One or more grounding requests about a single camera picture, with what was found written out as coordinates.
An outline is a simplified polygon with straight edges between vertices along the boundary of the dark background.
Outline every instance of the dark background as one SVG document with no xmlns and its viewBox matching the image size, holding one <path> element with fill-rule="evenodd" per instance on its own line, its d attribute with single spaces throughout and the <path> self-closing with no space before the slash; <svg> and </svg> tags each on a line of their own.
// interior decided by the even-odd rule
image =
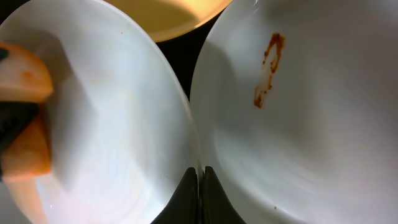
<svg viewBox="0 0 398 224">
<path fill-rule="evenodd" d="M 7 16 L 25 2 L 27 2 L 27 0 L 0 0 L 0 24 Z M 192 75 L 200 49 L 205 42 L 207 34 L 219 16 L 218 14 L 206 24 L 203 24 L 201 27 L 187 34 L 157 43 L 169 61 L 169 64 L 172 66 L 188 98 L 190 96 Z"/>
</svg>

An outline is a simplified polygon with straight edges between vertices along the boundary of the sauce stain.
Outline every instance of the sauce stain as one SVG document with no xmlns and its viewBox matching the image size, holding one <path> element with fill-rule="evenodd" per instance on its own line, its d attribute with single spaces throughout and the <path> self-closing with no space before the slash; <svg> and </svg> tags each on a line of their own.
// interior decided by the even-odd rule
<svg viewBox="0 0 398 224">
<path fill-rule="evenodd" d="M 264 52 L 264 60 L 262 61 L 262 73 L 265 76 L 264 79 L 260 81 L 260 84 L 256 87 L 254 93 L 254 105 L 258 108 L 262 108 L 264 104 L 264 100 L 266 98 L 266 94 L 269 93 L 268 90 L 272 89 L 272 79 L 275 75 L 275 72 L 278 69 L 280 58 L 282 57 L 282 49 L 284 48 L 285 37 L 281 36 L 279 33 L 274 33 L 269 41 L 268 48 Z M 267 66 L 267 57 L 273 48 L 276 47 L 276 55 L 272 59 L 269 66 Z"/>
</svg>

